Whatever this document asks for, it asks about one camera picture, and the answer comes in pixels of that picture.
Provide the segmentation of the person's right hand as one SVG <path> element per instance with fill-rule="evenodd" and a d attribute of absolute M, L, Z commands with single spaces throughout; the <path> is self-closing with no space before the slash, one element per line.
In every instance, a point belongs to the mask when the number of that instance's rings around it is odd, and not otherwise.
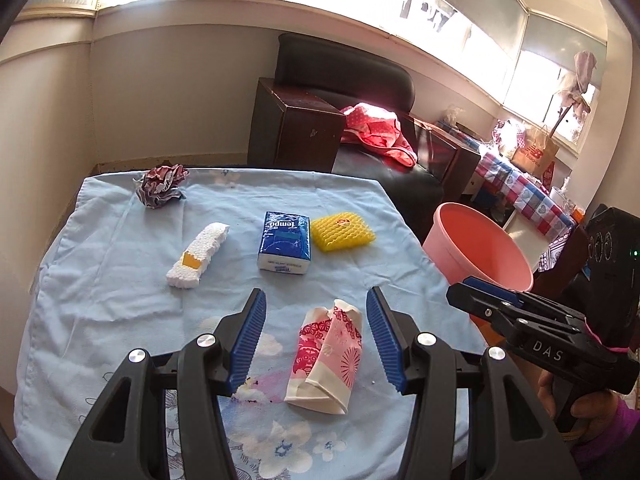
<path fill-rule="evenodd" d="M 552 396 L 554 376 L 543 370 L 538 379 L 537 396 L 548 415 L 555 419 L 555 400 Z M 612 391 L 597 391 L 577 399 L 570 412 L 578 420 L 580 440 L 588 442 L 606 429 L 614 420 L 620 397 Z"/>

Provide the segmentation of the purple sleeve right forearm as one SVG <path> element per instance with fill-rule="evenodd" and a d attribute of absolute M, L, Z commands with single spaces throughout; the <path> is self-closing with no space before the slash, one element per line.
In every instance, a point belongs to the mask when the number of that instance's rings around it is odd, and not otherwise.
<path fill-rule="evenodd" d="M 639 479 L 639 412 L 618 399 L 605 430 L 573 456 L 582 479 Z"/>

